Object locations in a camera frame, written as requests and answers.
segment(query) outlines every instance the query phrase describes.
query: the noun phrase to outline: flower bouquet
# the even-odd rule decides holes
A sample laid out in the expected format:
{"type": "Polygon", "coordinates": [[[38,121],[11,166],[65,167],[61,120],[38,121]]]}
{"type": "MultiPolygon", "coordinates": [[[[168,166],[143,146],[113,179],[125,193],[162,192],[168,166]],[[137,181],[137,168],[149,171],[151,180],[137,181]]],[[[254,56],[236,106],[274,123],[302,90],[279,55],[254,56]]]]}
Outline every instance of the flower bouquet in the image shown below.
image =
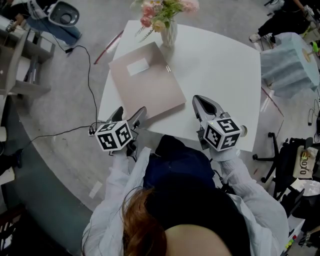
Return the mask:
{"type": "Polygon", "coordinates": [[[144,41],[153,31],[161,33],[168,30],[174,21],[173,17],[178,13],[193,13],[199,9],[198,0],[135,0],[131,6],[136,5],[141,6],[143,17],[140,19],[142,28],[135,36],[151,27],[140,42],[144,41]]]}

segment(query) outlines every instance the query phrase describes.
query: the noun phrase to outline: cube with fiducial markers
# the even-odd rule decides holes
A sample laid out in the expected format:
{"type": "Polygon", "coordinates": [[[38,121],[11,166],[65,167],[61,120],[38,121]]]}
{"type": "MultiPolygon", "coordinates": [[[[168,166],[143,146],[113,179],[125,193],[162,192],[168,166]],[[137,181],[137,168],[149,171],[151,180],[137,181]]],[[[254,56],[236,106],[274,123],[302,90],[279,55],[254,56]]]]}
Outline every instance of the cube with fiducial markers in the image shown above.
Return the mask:
{"type": "Polygon", "coordinates": [[[224,151],[236,146],[242,128],[234,119],[222,118],[206,122],[204,139],[217,151],[224,151]]]}
{"type": "Polygon", "coordinates": [[[132,139],[127,121],[111,122],[101,125],[95,132],[95,137],[102,151],[119,151],[132,139]]]}

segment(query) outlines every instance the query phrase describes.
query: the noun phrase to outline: pink folder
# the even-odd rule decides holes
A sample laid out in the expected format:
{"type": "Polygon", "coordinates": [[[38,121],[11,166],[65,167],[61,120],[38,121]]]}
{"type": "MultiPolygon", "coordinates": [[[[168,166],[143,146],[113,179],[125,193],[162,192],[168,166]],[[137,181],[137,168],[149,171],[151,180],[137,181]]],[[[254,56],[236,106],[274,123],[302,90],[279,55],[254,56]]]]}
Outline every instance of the pink folder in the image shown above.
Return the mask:
{"type": "Polygon", "coordinates": [[[147,118],[152,118],[186,102],[155,42],[115,59],[109,66],[128,118],[142,107],[146,107],[147,118]]]}

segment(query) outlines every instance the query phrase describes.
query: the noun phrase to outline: red hair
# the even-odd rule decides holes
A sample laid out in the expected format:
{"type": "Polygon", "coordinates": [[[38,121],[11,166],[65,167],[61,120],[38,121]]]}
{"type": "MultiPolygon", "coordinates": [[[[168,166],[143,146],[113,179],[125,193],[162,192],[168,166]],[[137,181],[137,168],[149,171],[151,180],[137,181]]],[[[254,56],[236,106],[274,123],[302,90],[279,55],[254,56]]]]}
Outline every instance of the red hair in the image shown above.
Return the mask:
{"type": "Polygon", "coordinates": [[[167,239],[165,230],[152,217],[146,202],[153,189],[140,189],[122,204],[124,256],[165,256],[167,239]]]}

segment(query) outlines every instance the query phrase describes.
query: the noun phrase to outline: flower vase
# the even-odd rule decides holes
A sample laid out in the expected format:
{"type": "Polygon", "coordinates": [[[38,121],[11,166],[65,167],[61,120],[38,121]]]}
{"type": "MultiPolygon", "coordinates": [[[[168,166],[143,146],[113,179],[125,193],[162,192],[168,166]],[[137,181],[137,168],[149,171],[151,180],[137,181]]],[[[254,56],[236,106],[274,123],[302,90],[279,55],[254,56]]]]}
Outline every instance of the flower vase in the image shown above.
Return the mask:
{"type": "Polygon", "coordinates": [[[161,38],[165,47],[171,48],[174,46],[178,34],[178,24],[175,20],[171,20],[169,28],[161,31],[161,38]]]}

